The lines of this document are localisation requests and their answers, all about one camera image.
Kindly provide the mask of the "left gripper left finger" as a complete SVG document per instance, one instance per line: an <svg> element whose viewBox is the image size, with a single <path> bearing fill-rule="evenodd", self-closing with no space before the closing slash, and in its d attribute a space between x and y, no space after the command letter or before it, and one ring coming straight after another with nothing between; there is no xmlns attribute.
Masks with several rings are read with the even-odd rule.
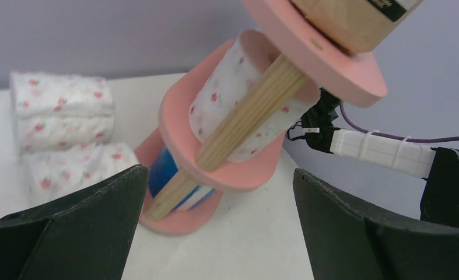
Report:
<svg viewBox="0 0 459 280"><path fill-rule="evenodd" d="M0 219L0 279L121 279L148 187L139 164Z"/></svg>

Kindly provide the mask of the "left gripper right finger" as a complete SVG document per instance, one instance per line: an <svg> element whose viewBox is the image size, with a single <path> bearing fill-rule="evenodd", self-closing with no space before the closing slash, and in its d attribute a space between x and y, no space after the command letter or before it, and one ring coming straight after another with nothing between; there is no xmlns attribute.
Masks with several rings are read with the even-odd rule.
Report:
<svg viewBox="0 0 459 280"><path fill-rule="evenodd" d="M459 228L388 211L304 169L293 192L315 279L459 279Z"/></svg>

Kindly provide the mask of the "blue paper roll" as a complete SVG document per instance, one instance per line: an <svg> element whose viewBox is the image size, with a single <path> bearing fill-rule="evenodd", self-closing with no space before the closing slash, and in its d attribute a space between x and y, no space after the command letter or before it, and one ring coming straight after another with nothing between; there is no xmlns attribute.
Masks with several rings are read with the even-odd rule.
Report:
<svg viewBox="0 0 459 280"><path fill-rule="evenodd" d="M155 197L178 172L178 164L167 147L164 146L149 170L149 192L152 197ZM194 209L215 193L216 190L208 185L198 185L176 205L174 210Z"/></svg>

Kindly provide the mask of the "brown roll with barcode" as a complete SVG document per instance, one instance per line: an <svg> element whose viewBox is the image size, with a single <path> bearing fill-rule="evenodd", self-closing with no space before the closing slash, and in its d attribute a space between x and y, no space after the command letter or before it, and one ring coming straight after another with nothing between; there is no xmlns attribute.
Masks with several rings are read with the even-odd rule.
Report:
<svg viewBox="0 0 459 280"><path fill-rule="evenodd" d="M295 0L293 6L322 34L352 54L373 51L422 0Z"/></svg>

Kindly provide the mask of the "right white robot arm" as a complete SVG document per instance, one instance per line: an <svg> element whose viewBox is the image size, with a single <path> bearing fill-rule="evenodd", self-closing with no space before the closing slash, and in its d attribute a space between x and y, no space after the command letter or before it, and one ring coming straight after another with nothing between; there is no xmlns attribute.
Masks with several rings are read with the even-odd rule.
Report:
<svg viewBox="0 0 459 280"><path fill-rule="evenodd" d="M459 149L442 147L459 136L421 139L368 131L346 115L344 103L325 89L316 105L292 125L302 134L286 138L304 140L309 148L354 158L422 179L420 219L459 228Z"/></svg>

